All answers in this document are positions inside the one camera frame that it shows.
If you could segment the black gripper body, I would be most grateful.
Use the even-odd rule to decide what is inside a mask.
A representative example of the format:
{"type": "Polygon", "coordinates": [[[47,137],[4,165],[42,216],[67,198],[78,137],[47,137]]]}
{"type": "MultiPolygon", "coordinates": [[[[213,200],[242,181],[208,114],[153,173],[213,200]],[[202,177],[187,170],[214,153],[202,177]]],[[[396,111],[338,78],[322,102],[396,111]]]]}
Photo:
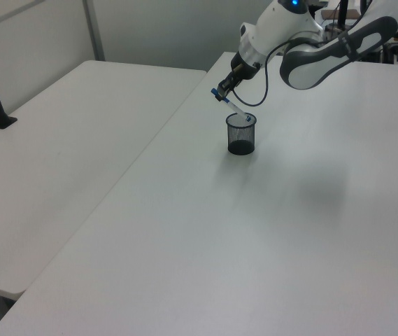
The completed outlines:
{"type": "Polygon", "coordinates": [[[257,74],[257,68],[247,64],[240,52],[237,52],[231,60],[231,79],[234,83],[250,80],[257,74]]]}

